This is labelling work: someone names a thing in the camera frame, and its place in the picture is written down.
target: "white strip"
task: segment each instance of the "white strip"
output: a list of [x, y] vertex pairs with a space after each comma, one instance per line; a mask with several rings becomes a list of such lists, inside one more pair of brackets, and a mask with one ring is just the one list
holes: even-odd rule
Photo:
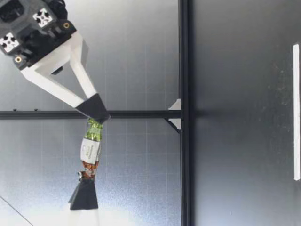
[[293, 47], [294, 180], [300, 180], [300, 50]]

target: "robotic arm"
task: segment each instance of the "robotic arm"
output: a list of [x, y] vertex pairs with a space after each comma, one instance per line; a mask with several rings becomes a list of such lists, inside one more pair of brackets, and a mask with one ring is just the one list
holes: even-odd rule
[[[85, 42], [67, 17], [63, 0], [0, 0], [0, 49], [27, 80], [103, 124], [110, 115], [84, 68]], [[87, 99], [51, 77], [66, 63]]]

